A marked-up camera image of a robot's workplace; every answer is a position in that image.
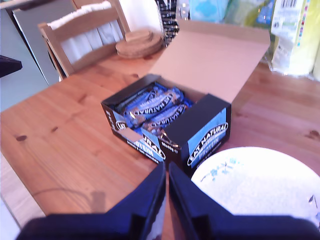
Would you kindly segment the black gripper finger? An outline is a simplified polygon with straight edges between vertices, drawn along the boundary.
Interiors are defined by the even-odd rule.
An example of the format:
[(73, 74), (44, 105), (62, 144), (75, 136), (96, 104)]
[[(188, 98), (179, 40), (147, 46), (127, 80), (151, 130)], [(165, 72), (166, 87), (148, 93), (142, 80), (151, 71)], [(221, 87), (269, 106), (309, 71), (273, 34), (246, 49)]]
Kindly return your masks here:
[(202, 192), (174, 163), (169, 164), (170, 210), (177, 240), (231, 240), (231, 213)]
[(108, 240), (160, 240), (166, 208), (163, 163), (107, 212)]

